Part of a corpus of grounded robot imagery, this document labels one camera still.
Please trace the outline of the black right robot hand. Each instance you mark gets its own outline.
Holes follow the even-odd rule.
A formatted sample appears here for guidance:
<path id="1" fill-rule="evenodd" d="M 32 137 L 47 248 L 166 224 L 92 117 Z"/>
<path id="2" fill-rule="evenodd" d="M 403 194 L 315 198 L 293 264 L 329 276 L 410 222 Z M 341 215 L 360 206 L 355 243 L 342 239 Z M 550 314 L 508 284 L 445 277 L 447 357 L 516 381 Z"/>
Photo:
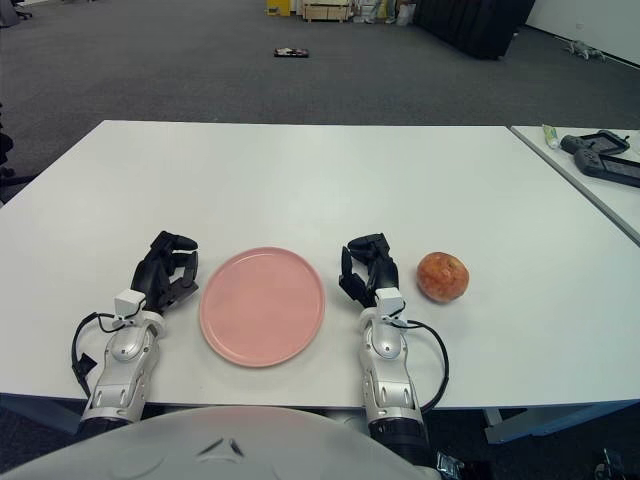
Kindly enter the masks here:
<path id="1" fill-rule="evenodd" d="M 376 306 L 377 290 L 399 288 L 398 268 L 389 252 L 383 233 L 355 238 L 342 247 L 339 286 L 365 308 Z M 353 271 L 354 260 L 366 267 L 367 281 Z"/>

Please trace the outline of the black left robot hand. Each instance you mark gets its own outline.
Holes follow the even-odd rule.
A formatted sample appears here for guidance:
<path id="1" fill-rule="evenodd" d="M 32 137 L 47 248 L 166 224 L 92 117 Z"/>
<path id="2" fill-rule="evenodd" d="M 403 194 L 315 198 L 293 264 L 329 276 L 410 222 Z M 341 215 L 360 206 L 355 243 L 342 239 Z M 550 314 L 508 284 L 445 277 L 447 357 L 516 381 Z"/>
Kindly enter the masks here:
<path id="1" fill-rule="evenodd" d="M 144 309 L 162 315 L 198 289 L 198 244 L 196 241 L 161 231 L 138 263 L 130 288 L 143 293 Z"/>

